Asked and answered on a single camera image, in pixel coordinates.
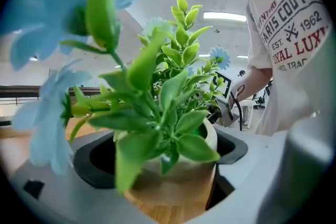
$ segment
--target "ceiling light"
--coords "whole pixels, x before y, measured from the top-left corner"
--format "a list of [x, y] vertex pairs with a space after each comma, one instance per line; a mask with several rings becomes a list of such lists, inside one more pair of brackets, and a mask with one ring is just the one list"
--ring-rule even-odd
[[226, 19], [226, 20], [238, 20], [240, 22], [246, 22], [244, 15], [225, 13], [225, 12], [204, 12], [204, 19]]

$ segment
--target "person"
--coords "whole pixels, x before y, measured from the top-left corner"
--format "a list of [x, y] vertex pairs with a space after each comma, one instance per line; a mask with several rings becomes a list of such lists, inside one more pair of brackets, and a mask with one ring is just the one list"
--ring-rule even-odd
[[272, 135], [313, 112], [297, 73], [332, 27], [322, 0], [248, 0], [248, 70], [235, 83], [238, 101], [257, 93], [273, 77], [272, 92], [256, 133]]

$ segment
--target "black cable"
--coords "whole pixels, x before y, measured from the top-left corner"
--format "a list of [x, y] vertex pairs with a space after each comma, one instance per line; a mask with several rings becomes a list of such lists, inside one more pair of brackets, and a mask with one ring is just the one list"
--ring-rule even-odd
[[239, 110], [239, 120], [240, 120], [239, 128], [240, 128], [240, 131], [242, 132], [243, 131], [243, 114], [241, 112], [241, 107], [240, 107], [240, 104], [239, 104], [238, 100], [234, 97], [232, 92], [231, 92], [231, 97], [232, 97], [233, 101], [236, 103], [236, 105], [238, 107], [238, 110]]

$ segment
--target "white t-shirt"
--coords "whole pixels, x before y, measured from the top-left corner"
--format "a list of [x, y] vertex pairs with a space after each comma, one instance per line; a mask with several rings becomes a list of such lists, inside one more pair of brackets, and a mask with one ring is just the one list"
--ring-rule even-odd
[[322, 0], [249, 0], [248, 65], [272, 68], [273, 86], [256, 133], [287, 130], [312, 107], [298, 78], [331, 26]]

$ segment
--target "white pot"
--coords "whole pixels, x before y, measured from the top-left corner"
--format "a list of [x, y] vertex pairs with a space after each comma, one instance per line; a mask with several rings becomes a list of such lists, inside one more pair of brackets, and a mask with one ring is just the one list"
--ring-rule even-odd
[[[217, 150], [217, 133], [204, 119], [207, 130], [205, 142]], [[198, 163], [180, 155], [175, 166], [161, 176], [160, 157], [145, 163], [130, 194], [145, 203], [155, 205], [180, 205], [197, 199], [209, 186], [215, 163]]]

